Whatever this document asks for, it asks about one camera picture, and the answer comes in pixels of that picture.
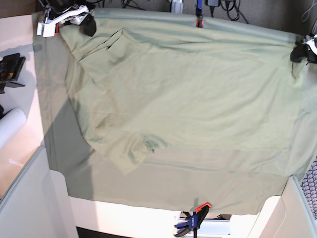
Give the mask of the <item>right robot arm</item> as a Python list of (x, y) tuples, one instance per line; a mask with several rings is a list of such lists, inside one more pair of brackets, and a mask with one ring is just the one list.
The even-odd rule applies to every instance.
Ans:
[(93, 17), (95, 4), (87, 0), (41, 0), (44, 19), (38, 22), (37, 35), (53, 37), (60, 25), (77, 25), (83, 34), (92, 37), (97, 30)]

